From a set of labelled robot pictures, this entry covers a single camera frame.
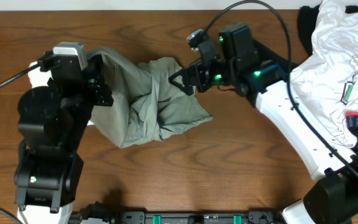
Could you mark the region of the grey-green shorts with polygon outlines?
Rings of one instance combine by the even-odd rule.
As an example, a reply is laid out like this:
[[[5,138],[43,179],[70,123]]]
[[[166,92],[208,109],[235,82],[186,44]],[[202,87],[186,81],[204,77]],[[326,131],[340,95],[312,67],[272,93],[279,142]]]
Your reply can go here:
[[[212,120],[195,95],[169,83],[169,77],[181,70],[174,58],[136,65],[107,47],[87,56],[102,58],[103,76],[114,100],[112,106],[94,107],[90,121],[117,147],[163,141]]]

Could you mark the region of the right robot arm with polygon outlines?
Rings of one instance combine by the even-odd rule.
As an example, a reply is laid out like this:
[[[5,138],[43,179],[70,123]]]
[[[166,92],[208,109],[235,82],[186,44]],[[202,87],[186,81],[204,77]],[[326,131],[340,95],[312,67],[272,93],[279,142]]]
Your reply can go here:
[[[358,214],[358,157],[335,141],[304,106],[289,79],[290,63],[253,39],[237,22],[219,31],[218,53],[198,29],[187,42],[199,59],[176,72],[170,83],[187,95],[224,86],[244,97],[285,136],[304,162],[314,186],[277,213],[249,214],[249,223],[350,223]]]

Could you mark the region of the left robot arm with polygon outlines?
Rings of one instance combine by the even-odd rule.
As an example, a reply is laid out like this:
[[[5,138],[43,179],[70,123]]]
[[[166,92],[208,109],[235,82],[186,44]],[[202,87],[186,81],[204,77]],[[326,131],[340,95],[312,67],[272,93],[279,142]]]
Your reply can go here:
[[[24,223],[69,223],[83,168],[77,150],[95,106],[112,106],[103,77],[103,57],[47,52],[45,86],[25,92],[18,103],[19,165],[15,203]]]

